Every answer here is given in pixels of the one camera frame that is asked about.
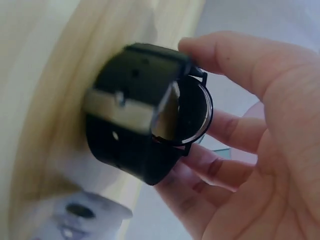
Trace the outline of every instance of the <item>light wood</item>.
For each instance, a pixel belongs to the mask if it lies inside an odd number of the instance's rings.
[[[141,182],[88,150],[84,92],[125,44],[176,48],[181,37],[192,35],[203,5],[0,0],[2,239],[27,240],[59,197],[80,188],[134,208]]]

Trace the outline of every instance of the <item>human hand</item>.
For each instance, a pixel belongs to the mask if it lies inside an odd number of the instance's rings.
[[[186,38],[179,50],[255,94],[265,121],[216,110],[207,133],[257,164],[194,144],[156,185],[162,199],[196,240],[320,239],[320,57],[234,32]]]

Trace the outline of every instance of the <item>white wall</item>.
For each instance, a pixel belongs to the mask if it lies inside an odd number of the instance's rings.
[[[196,36],[216,31],[238,31],[293,43],[319,51],[319,0],[207,0]],[[214,106],[242,116],[258,99],[226,77],[209,75],[208,89]],[[226,146],[205,136],[203,146]]]
[[[295,43],[317,51],[320,48],[319,25],[311,21],[307,12],[317,20],[320,17],[316,14],[317,11],[320,13],[320,1],[305,0],[309,10],[298,6],[299,3],[295,0],[207,0],[196,35],[232,30]],[[257,102],[255,96],[222,76],[210,75],[208,88],[215,107],[238,116]],[[210,149],[224,148],[209,137],[204,139],[203,144]],[[126,239],[191,240],[191,237],[154,189],[143,185]]]

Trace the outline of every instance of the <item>black leather strap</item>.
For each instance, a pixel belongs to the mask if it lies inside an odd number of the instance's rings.
[[[93,87],[111,94],[121,91],[125,98],[158,107],[169,85],[186,76],[191,68],[190,59],[180,52],[136,43],[104,66]],[[151,129],[147,134],[139,134],[91,114],[86,115],[86,136],[99,161],[149,185],[163,179],[185,152],[155,141]]]

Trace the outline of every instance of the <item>black watch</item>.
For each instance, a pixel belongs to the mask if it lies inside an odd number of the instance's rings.
[[[207,131],[207,73],[178,51],[145,43],[111,58],[86,93],[86,137],[101,162],[160,182]]]

